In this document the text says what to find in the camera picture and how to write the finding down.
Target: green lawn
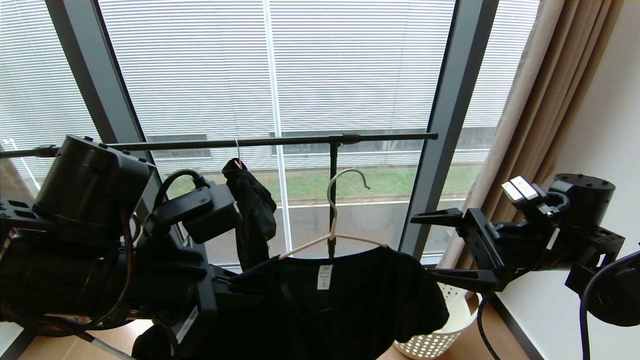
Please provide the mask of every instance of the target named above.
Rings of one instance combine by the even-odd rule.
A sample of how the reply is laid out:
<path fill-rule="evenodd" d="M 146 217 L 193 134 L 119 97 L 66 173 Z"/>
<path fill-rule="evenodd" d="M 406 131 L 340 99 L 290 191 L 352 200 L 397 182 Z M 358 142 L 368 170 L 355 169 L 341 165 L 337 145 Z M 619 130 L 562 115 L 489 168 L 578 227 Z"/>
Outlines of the green lawn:
<path fill-rule="evenodd" d="M 475 181 L 481 165 L 453 165 L 449 169 L 443 195 L 466 193 Z M 360 175 L 345 174 L 338 180 L 337 196 L 365 197 L 365 196 L 395 196 L 411 194 L 415 179 L 415 168 L 406 167 L 367 167 L 360 169 L 367 177 L 371 190 L 362 186 Z M 280 202 L 280 180 L 278 172 L 257 172 L 255 177 L 271 192 L 273 198 Z M 216 183 L 224 183 L 221 174 L 206 174 L 206 178 Z M 289 200 L 316 200 L 326 198 L 326 187 L 329 180 L 329 170 L 288 170 L 287 195 Z M 178 178 L 169 188 L 170 197 L 175 197 L 190 191 L 193 183 L 188 176 Z"/>

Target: baseboard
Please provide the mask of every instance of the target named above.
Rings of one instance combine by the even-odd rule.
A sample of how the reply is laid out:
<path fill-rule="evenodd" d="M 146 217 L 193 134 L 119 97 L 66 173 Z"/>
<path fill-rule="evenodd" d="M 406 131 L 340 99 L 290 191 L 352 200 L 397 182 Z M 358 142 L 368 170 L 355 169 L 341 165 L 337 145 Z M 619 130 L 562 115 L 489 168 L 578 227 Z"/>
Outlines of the baseboard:
<path fill-rule="evenodd" d="M 0 360 L 18 360 L 23 352 L 27 350 L 35 336 L 29 331 L 23 330 L 20 335 L 0 356 Z"/>
<path fill-rule="evenodd" d="M 509 310 L 507 310 L 502 301 L 500 301 L 500 298 L 494 296 L 490 300 L 490 303 L 495 312 L 500 315 L 502 321 L 507 325 L 507 328 L 509 328 L 509 331 L 511 331 L 513 337 L 516 338 L 516 341 L 520 344 L 520 347 L 522 347 L 522 350 L 524 350 L 529 359 L 545 360 L 545 358 L 538 352 L 538 349 L 533 345 L 533 343 L 531 343 L 531 340 L 529 340 L 527 335 L 525 335 L 524 331 L 522 331 L 522 328 L 518 325 L 513 316 L 511 316 Z"/>

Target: beige curtain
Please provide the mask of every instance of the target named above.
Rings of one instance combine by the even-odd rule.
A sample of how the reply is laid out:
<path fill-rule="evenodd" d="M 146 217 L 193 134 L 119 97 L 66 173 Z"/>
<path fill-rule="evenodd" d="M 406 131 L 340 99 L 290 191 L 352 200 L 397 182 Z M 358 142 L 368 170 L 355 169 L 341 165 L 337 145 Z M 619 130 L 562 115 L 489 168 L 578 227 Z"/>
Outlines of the beige curtain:
<path fill-rule="evenodd" d="M 9 159 L 0 159 L 0 195 L 11 199 L 33 201 L 33 195 Z"/>
<path fill-rule="evenodd" d="M 488 159 L 466 208 L 494 221 L 516 211 L 501 184 L 521 175 L 542 183 L 591 83 L 621 1 L 542 1 Z M 471 266 L 462 239 L 452 238 L 441 267 Z"/>

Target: clothing rack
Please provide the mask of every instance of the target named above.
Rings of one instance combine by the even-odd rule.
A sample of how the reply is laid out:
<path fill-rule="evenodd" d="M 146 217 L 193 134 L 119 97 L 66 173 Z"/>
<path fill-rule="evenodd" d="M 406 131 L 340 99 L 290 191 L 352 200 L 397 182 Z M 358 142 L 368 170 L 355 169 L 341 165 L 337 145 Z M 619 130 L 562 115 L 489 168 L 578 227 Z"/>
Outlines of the clothing rack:
<path fill-rule="evenodd" d="M 273 146 L 273 145 L 303 145 L 310 143 L 328 143 L 330 162 L 329 179 L 333 178 L 338 171 L 338 147 L 340 145 L 351 145 L 359 142 L 389 141 L 389 140 L 436 140 L 437 133 L 414 133 L 414 134 L 392 134 L 392 135 L 359 135 L 356 133 L 343 133 L 342 135 L 330 136 L 299 136 L 280 138 L 254 138 L 254 139 L 233 139 L 233 140 L 204 140 L 204 141 L 178 141 L 178 142 L 137 142 L 137 143 L 112 143 L 107 144 L 116 150 L 126 151 L 156 151 L 156 150 L 182 150 L 182 149 L 219 149 L 223 147 L 249 147 L 249 146 Z M 1 151 L 0 158 L 21 158 L 35 156 L 38 158 L 54 158 L 60 147 L 55 145 L 44 145 L 30 150 Z M 330 198 L 335 203 L 334 184 L 331 188 Z M 333 208 L 329 207 L 329 228 L 333 219 Z M 335 255 L 335 239 L 328 243 L 329 258 Z"/>

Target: floor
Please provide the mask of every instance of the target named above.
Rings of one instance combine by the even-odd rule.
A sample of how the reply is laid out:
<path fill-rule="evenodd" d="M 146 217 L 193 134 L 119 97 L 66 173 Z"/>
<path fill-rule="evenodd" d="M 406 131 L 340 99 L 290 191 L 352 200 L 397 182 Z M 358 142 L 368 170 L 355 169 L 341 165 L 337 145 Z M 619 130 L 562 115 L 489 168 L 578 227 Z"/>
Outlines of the floor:
<path fill-rule="evenodd" d="M 500 316 L 491 307 L 485 309 L 483 320 L 485 331 L 495 351 L 503 359 L 528 359 L 520 345 L 506 327 Z M 95 332 L 93 335 L 119 350 L 131 353 L 136 336 L 150 326 L 150 321 L 138 320 L 125 327 Z M 75 337 L 43 338 L 37 337 L 20 357 L 20 360 L 112 360 L 116 357 L 95 348 L 93 345 Z M 386 351 L 378 360 L 406 360 L 394 347 Z M 484 347 L 477 325 L 465 330 L 449 350 L 438 360 L 491 360 L 489 351 Z"/>

